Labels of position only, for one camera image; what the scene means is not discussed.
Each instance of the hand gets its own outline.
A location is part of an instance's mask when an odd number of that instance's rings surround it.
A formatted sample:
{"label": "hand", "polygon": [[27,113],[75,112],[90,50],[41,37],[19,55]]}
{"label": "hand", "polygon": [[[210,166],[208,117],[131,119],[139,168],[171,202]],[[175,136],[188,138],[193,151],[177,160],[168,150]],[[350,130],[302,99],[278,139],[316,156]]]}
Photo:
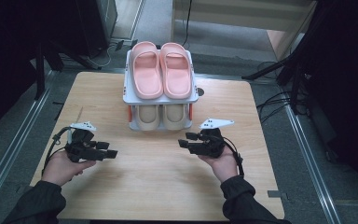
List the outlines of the hand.
{"label": "hand", "polygon": [[66,151],[55,153],[48,162],[42,180],[62,186],[74,175],[83,174],[83,170],[96,164],[96,161],[72,162]]}
{"label": "hand", "polygon": [[219,158],[209,156],[199,156],[199,158],[212,167],[214,175],[216,175],[221,183],[232,176],[238,175],[237,163],[235,162],[232,151],[228,147],[223,149],[223,153]]}

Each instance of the black cloth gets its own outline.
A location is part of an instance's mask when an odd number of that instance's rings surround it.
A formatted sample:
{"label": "black cloth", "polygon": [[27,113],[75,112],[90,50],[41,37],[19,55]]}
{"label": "black cloth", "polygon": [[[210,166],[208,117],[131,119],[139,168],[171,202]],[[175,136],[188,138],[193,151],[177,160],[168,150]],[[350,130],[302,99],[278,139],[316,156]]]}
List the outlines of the black cloth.
{"label": "black cloth", "polygon": [[3,223],[58,223],[57,215],[65,206],[60,186],[39,181],[21,196]]}
{"label": "black cloth", "polygon": [[[241,176],[231,177],[220,188],[226,198],[223,214],[232,223],[290,224],[277,219],[258,203],[254,198],[255,188]],[[66,205],[61,190],[58,185],[39,181],[22,195],[4,223],[58,223],[57,215]]]}
{"label": "black cloth", "polygon": [[255,196],[255,188],[243,177],[237,175],[226,180],[220,186],[225,196],[223,214],[231,223],[290,224],[287,220],[279,220],[273,216],[267,208],[258,203]]}

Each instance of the shoe rack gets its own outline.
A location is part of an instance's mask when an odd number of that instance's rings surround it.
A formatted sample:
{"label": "shoe rack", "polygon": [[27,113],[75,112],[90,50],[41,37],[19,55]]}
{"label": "shoe rack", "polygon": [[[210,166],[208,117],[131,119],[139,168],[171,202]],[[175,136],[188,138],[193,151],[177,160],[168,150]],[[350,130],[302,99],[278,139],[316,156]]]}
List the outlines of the shoe rack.
{"label": "shoe rack", "polygon": [[135,93],[134,80],[133,75],[131,73],[130,67],[130,53],[129,50],[127,52],[127,61],[126,61],[126,69],[124,73],[124,89],[123,89],[123,101],[126,105],[128,105],[128,113],[129,113],[129,126],[134,131],[142,131],[141,127],[139,127],[137,123],[137,108],[142,105],[158,105],[159,110],[159,126],[155,129],[157,131],[167,131],[163,123],[163,110],[162,107],[164,105],[185,105],[186,112],[186,124],[183,129],[188,129],[192,125],[192,105],[196,103],[199,99],[199,93],[197,89],[197,84],[194,76],[194,67],[191,59],[191,54],[188,50],[186,53],[188,55],[188,59],[190,62],[190,71],[191,71],[191,94],[189,97],[185,99],[171,99],[163,93],[159,98],[146,100],[139,98]]}

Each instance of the gray floor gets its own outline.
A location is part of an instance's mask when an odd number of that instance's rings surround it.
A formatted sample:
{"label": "gray floor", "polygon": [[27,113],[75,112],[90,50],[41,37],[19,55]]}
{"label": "gray floor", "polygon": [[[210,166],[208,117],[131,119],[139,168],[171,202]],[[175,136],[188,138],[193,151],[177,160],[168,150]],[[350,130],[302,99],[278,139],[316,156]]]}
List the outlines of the gray floor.
{"label": "gray floor", "polygon": [[[139,41],[148,40],[162,45],[170,41],[171,1],[146,0],[140,13],[140,20],[133,31],[133,38]],[[177,21],[175,41],[182,43],[184,37],[182,21]],[[189,25],[189,38],[186,47],[191,51],[193,64],[198,76],[235,79],[241,81],[241,76],[251,75],[263,66],[275,61],[272,48],[263,30],[228,27],[193,23]],[[125,65],[126,51],[130,48],[114,51],[110,49],[109,56],[104,54],[92,59],[95,63],[106,64],[102,72],[119,72]],[[49,136],[55,125],[55,118],[61,106],[54,102],[64,103],[76,74],[85,70],[77,63],[64,58],[65,68],[61,73],[50,73],[49,95],[40,108],[37,118],[30,121],[32,129],[23,142],[17,146],[19,153],[5,181],[0,188],[0,222],[7,215],[15,202],[26,189],[34,175],[42,151],[49,141]],[[273,79],[261,77],[251,82],[257,105],[264,103],[272,95],[279,93],[281,87]],[[22,95],[20,100],[7,112],[0,121],[0,161],[11,146],[12,139],[24,120],[27,112],[35,102],[33,100],[35,86]],[[281,105],[272,105],[264,109],[267,115]],[[340,221],[333,223],[358,223],[358,174],[346,164],[332,163],[326,159],[324,144],[320,140],[310,117],[298,116],[299,124],[307,137],[313,159],[322,175],[328,193],[337,209]],[[268,152],[271,158],[278,188],[282,194],[282,204],[285,216],[294,224],[329,223],[324,212],[310,168],[306,163],[304,151],[298,142],[293,125],[287,111],[281,110],[262,123]],[[89,223],[87,220],[62,220],[62,223]]]}

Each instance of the wooden table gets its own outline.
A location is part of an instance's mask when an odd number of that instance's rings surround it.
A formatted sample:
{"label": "wooden table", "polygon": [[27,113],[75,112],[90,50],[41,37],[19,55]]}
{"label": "wooden table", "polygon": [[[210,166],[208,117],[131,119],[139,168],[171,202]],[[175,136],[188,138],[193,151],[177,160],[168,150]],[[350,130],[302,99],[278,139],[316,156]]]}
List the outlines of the wooden table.
{"label": "wooden table", "polygon": [[[182,131],[135,132],[129,128],[128,106],[123,102],[124,75],[82,72],[77,75],[52,133],[79,121],[97,127],[93,140],[109,142],[118,151],[113,160],[99,161],[82,176],[62,187],[67,200],[59,218],[114,220],[227,220],[225,199],[212,169],[196,155],[180,148],[186,132],[199,133],[207,118],[233,119],[222,135],[244,157],[245,179],[255,188],[255,198],[276,217],[283,218],[266,142],[249,83],[197,78],[205,94],[193,104],[193,125]],[[62,135],[62,147],[66,134]],[[31,185],[40,180],[46,153]]]}

